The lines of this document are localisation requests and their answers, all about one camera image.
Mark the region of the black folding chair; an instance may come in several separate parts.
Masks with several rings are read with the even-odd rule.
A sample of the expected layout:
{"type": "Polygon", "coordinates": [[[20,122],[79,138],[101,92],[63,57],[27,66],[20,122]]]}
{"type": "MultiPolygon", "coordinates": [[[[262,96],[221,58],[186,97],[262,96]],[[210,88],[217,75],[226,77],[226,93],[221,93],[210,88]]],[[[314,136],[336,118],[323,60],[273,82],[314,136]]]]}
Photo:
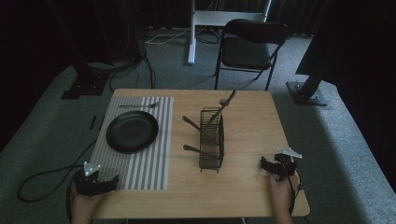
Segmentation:
{"type": "Polygon", "coordinates": [[[289,37],[286,24],[277,22],[235,19],[223,27],[215,69],[215,89],[219,86],[220,70],[257,73],[257,80],[264,71],[269,75],[265,90],[274,73],[277,55],[289,37]]]}

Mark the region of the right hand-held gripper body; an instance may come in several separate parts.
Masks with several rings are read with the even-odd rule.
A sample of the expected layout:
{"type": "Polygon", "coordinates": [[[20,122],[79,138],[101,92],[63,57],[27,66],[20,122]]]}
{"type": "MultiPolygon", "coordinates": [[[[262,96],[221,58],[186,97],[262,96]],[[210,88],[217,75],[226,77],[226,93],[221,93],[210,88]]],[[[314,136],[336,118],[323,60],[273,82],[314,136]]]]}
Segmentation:
{"type": "Polygon", "coordinates": [[[279,149],[275,154],[276,174],[279,179],[284,180],[285,178],[294,175],[298,166],[298,163],[294,159],[301,159],[302,157],[302,154],[294,151],[291,147],[287,149],[279,149]]]}

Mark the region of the grey striped placemat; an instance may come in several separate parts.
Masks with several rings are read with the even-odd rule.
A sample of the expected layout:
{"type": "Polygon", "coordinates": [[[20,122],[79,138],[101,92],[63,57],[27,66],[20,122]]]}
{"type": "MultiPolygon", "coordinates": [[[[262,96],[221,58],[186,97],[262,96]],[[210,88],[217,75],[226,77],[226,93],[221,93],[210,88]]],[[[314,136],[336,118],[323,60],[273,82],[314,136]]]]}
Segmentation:
{"type": "Polygon", "coordinates": [[[163,190],[168,185],[174,99],[112,97],[90,162],[119,189],[163,190]]]}

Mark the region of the person's left hand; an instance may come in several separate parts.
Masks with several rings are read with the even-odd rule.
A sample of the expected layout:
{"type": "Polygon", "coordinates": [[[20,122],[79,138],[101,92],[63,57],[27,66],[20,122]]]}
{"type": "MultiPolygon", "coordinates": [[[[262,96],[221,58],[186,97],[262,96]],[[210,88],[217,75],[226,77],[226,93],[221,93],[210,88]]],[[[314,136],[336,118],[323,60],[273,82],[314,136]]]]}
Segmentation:
{"type": "Polygon", "coordinates": [[[92,197],[77,194],[72,189],[73,200],[71,202],[71,224],[91,224],[96,207],[105,198],[104,195],[95,195],[92,197]]]}

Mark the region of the silver fork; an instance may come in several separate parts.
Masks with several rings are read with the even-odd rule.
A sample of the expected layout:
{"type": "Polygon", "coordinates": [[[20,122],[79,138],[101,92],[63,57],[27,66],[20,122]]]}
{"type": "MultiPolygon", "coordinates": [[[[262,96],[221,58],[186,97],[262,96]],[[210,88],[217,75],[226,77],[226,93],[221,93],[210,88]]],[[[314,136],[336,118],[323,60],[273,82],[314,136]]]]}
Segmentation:
{"type": "Polygon", "coordinates": [[[153,104],[149,104],[149,105],[119,105],[119,108],[155,108],[156,106],[158,106],[160,104],[160,102],[155,102],[153,104]]]}

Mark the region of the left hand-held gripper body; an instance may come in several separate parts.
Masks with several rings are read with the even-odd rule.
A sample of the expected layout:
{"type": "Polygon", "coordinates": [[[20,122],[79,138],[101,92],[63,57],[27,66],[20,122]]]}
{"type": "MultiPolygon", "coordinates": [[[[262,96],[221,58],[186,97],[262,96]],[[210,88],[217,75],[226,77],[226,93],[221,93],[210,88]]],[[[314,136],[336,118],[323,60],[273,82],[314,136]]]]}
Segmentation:
{"type": "Polygon", "coordinates": [[[104,182],[98,180],[100,165],[83,162],[82,168],[75,172],[74,183],[78,194],[95,196],[106,192],[104,182]]]}

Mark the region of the person's right hand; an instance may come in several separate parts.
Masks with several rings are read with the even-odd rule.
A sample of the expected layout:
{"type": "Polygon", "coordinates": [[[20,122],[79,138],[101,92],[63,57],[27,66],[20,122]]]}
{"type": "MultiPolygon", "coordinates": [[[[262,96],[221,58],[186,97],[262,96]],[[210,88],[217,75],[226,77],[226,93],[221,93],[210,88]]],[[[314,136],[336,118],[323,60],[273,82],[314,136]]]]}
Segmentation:
{"type": "Polygon", "coordinates": [[[292,189],[297,190],[300,185],[298,174],[291,175],[290,180],[284,179],[277,182],[275,176],[267,173],[270,204],[276,219],[276,224],[293,224],[290,206],[293,194],[292,189]]]}

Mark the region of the black metal stand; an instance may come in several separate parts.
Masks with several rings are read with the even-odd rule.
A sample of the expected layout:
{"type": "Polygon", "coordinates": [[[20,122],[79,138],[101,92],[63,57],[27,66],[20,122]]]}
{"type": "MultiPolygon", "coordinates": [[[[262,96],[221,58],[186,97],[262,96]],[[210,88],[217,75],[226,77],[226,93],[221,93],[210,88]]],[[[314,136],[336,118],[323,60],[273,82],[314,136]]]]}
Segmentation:
{"type": "Polygon", "coordinates": [[[322,80],[333,81],[343,61],[344,21],[347,2],[332,0],[317,33],[307,48],[297,75],[307,75],[305,82],[289,81],[287,86],[297,105],[323,105],[328,103],[318,86],[322,80]]]}
{"type": "Polygon", "coordinates": [[[46,1],[64,33],[70,50],[71,63],[77,72],[77,77],[70,89],[64,91],[62,99],[77,100],[83,95],[101,95],[109,79],[109,73],[94,73],[88,66],[75,35],[72,33],[67,16],[61,10],[61,0],[46,1]]]}

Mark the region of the dark-handled utensil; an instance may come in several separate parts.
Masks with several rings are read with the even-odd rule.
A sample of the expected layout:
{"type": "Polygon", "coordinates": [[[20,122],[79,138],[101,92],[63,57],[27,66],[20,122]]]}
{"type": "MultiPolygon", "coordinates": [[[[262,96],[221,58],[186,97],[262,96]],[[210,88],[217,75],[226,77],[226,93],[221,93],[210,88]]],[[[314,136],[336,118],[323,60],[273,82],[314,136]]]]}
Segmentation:
{"type": "Polygon", "coordinates": [[[195,128],[198,132],[201,131],[201,128],[196,125],[192,120],[190,120],[188,117],[186,116],[182,116],[182,120],[189,123],[193,128],[195,128]]]}
{"type": "Polygon", "coordinates": [[[189,146],[189,145],[184,145],[183,149],[184,150],[189,150],[189,151],[194,151],[194,152],[197,152],[197,153],[200,153],[200,154],[203,154],[203,155],[205,154],[201,149],[198,149],[196,147],[192,147],[192,146],[189,146]]]}

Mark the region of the black round plate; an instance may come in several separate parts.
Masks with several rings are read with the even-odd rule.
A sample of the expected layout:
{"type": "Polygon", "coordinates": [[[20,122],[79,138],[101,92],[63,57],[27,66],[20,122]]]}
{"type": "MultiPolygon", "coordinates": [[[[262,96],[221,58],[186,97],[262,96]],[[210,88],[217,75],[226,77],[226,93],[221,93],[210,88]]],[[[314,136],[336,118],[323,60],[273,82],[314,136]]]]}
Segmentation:
{"type": "Polygon", "coordinates": [[[150,113],[129,111],[109,123],[106,129],[106,142],[119,153],[134,154],[150,146],[158,132],[158,121],[150,113]]]}

